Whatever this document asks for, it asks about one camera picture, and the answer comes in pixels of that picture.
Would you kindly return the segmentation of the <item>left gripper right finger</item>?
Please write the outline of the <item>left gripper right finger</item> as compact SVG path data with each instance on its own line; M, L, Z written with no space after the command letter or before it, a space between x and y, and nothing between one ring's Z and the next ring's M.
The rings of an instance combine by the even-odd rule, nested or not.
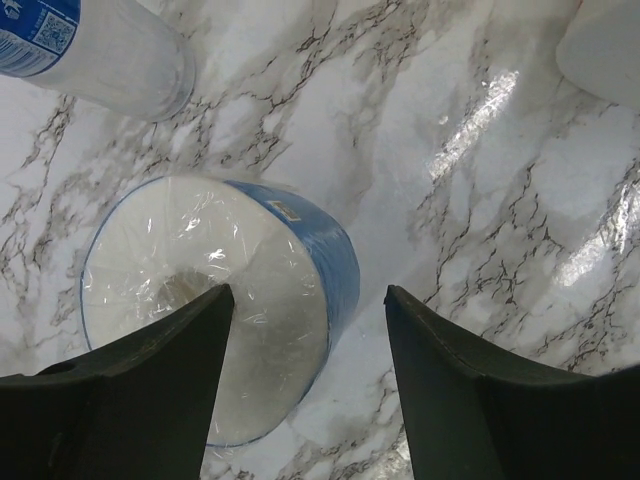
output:
M635 479L639 370L552 368L439 316L405 289L385 298L418 479Z

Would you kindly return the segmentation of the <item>blue roll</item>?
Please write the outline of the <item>blue roll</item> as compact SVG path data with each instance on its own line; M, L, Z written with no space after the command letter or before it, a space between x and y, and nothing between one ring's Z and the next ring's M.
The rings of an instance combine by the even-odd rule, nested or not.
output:
M207 443L239 448L307 396L360 282L346 230L298 193L164 176L125 194L99 223L79 273L80 322L98 349L199 314L214 357Z

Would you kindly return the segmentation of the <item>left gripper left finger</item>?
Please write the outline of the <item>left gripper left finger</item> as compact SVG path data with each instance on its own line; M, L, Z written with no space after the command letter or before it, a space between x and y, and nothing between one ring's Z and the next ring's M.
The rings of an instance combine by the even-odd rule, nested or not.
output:
M199 478L234 306L219 285L115 342L2 378L2 478Z

